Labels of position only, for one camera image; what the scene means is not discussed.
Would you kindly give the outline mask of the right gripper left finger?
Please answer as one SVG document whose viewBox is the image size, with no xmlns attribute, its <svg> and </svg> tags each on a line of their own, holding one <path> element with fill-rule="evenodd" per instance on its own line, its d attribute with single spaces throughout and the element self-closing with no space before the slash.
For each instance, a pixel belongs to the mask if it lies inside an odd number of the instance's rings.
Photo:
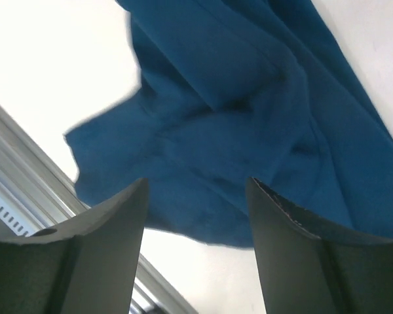
<svg viewBox="0 0 393 314">
<path fill-rule="evenodd" d="M 0 314 L 128 313 L 148 203 L 138 179 L 54 227 L 0 239 Z"/>
</svg>

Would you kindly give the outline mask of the navy blue t-shirt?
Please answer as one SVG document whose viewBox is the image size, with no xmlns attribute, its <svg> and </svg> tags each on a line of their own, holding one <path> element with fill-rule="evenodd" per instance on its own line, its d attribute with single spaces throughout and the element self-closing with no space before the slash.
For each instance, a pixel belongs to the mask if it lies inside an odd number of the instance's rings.
<svg viewBox="0 0 393 314">
<path fill-rule="evenodd" d="M 141 86 L 66 134 L 77 197 L 145 177 L 146 225 L 253 245 L 246 179 L 393 238 L 393 139 L 310 1 L 121 1 Z"/>
</svg>

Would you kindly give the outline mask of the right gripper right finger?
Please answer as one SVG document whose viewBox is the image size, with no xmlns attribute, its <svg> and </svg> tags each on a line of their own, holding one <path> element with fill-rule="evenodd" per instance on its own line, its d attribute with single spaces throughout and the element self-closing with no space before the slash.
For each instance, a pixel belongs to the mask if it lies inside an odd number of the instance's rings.
<svg viewBox="0 0 393 314">
<path fill-rule="evenodd" d="M 393 313 L 393 239 L 345 228 L 246 183 L 267 313 Z"/>
</svg>

